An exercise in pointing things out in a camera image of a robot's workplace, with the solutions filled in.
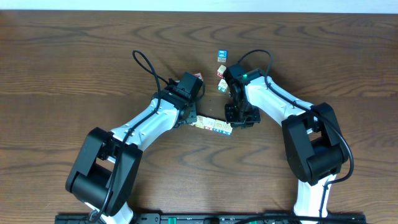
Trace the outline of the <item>letter B wooden block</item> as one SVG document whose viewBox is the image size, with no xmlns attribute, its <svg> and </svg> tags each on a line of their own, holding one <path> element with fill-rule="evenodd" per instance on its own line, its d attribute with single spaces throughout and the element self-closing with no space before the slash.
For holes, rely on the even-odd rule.
<svg viewBox="0 0 398 224">
<path fill-rule="evenodd" d="M 222 133 L 226 134 L 226 135 L 231 135 L 232 131 L 233 131 L 233 128 L 231 127 L 231 125 L 229 123 L 225 122 L 224 126 L 223 126 Z"/>
</svg>

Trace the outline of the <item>number 3 wooden block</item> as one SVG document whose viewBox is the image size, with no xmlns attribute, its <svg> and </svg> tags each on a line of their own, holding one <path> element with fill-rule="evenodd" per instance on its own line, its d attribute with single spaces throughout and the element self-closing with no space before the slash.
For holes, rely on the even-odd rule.
<svg viewBox="0 0 398 224">
<path fill-rule="evenodd" d="M 215 119 L 207 117 L 205 118 L 204 120 L 205 129 L 212 131 L 214 129 L 214 125 L 215 125 Z"/>
</svg>

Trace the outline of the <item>red U 8 wooden block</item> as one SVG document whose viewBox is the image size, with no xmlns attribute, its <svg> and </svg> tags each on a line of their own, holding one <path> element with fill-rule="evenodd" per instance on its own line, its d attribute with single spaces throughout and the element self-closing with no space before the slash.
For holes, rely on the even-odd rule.
<svg viewBox="0 0 398 224">
<path fill-rule="evenodd" d="M 217 133 L 222 133 L 223 128 L 224 128 L 224 121 L 216 119 L 213 126 L 213 130 Z"/>
</svg>

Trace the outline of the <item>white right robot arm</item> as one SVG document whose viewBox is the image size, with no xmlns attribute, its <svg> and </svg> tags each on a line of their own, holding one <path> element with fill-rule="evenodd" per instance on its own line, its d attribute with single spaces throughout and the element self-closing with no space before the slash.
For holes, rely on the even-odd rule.
<svg viewBox="0 0 398 224">
<path fill-rule="evenodd" d="M 282 128 L 287 162 L 298 178 L 294 214 L 325 218 L 337 174 L 353 155 L 342 136 L 333 108 L 313 105 L 279 87 L 263 70 L 227 69 L 223 78 L 233 103 L 225 106 L 231 127 L 251 127 L 263 111 Z"/>
</svg>

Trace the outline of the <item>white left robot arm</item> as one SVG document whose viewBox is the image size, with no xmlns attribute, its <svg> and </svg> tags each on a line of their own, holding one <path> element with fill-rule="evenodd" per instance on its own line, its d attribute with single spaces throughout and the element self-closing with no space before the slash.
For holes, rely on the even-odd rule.
<svg viewBox="0 0 398 224">
<path fill-rule="evenodd" d="M 69 193 L 91 208 L 83 223 L 132 220 L 127 200 L 143 152 L 185 121 L 198 99 L 198 92 L 188 88 L 161 90 L 127 123 L 110 131 L 94 128 L 87 134 L 65 183 Z"/>
</svg>

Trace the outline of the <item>green side wooden block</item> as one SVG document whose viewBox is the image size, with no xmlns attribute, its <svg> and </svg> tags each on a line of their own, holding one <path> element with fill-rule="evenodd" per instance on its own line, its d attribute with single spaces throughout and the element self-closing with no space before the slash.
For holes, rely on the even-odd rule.
<svg viewBox="0 0 398 224">
<path fill-rule="evenodd" d="M 228 89 L 228 84 L 227 84 L 227 82 L 226 82 L 225 79 L 221 79 L 221 80 L 220 80 L 220 82 L 219 82 L 219 84 L 218 84 L 218 86 L 217 86 L 217 89 L 218 89 L 219 91 L 223 92 L 223 93 L 226 93 L 226 91 L 227 91 L 227 89 Z"/>
</svg>

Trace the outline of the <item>red A wooden block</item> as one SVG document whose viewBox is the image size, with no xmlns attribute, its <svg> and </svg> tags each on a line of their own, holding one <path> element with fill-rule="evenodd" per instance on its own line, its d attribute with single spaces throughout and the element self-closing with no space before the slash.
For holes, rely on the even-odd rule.
<svg viewBox="0 0 398 224">
<path fill-rule="evenodd" d="M 200 79 L 201 81 L 203 81 L 203 75 L 202 75 L 201 72 L 194 73 L 193 76 L 194 76 L 194 77 L 197 77 L 198 79 Z"/>
</svg>

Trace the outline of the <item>red M wooden block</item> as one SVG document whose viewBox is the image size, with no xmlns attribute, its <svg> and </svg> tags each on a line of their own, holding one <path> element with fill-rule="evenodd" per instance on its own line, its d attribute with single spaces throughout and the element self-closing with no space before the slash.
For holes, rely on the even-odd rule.
<svg viewBox="0 0 398 224">
<path fill-rule="evenodd" d="M 217 69 L 217 76 L 220 78 L 223 78 L 223 74 L 226 71 L 227 67 L 225 65 L 220 65 L 220 67 Z"/>
</svg>

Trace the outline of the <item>blue top wooden block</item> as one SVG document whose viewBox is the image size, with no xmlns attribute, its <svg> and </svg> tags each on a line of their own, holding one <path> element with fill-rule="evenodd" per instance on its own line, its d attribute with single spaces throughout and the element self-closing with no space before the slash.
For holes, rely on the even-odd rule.
<svg viewBox="0 0 398 224">
<path fill-rule="evenodd" d="M 219 50 L 217 61 L 220 63 L 225 63 L 228 58 L 228 51 L 227 50 Z"/>
</svg>

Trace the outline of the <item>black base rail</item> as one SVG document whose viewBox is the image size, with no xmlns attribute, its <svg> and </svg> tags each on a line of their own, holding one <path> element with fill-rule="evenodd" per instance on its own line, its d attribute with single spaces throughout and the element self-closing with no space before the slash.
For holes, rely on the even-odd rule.
<svg viewBox="0 0 398 224">
<path fill-rule="evenodd" d="M 357 223 L 366 224 L 364 215 L 332 215 L 325 218 L 303 217 L 286 213 L 265 213 L 263 215 L 161 215 L 142 213 L 132 217 L 135 224 L 283 224 L 283 223 Z"/>
</svg>

